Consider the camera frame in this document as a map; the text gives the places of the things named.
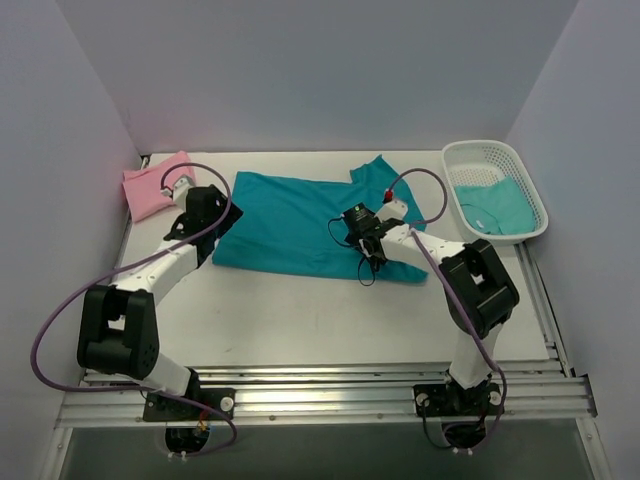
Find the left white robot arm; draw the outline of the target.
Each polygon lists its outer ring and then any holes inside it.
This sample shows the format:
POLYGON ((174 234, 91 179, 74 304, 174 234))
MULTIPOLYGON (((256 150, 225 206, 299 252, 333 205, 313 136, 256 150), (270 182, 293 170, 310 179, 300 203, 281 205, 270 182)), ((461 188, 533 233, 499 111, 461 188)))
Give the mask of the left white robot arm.
POLYGON ((152 391, 166 392, 166 408, 179 419, 202 405, 195 373, 161 352, 156 308, 184 277, 212 256, 215 243, 242 216, 216 186, 185 187, 182 213, 163 237, 161 255, 110 285, 84 295, 77 360, 103 374, 124 375, 152 391))

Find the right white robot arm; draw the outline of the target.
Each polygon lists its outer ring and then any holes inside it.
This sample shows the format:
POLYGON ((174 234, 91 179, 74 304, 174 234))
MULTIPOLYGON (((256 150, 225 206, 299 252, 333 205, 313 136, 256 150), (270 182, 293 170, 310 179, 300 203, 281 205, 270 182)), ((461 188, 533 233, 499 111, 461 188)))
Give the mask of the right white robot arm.
POLYGON ((440 280, 452 320, 459 329, 452 380, 444 400, 455 412, 469 411, 480 400, 479 385, 497 370, 494 349, 503 325, 520 296, 494 247, 445 240, 419 231, 404 221, 408 211, 392 200, 373 212, 360 203, 341 214, 347 227, 345 244, 363 255, 373 272, 389 263, 403 263, 440 280))

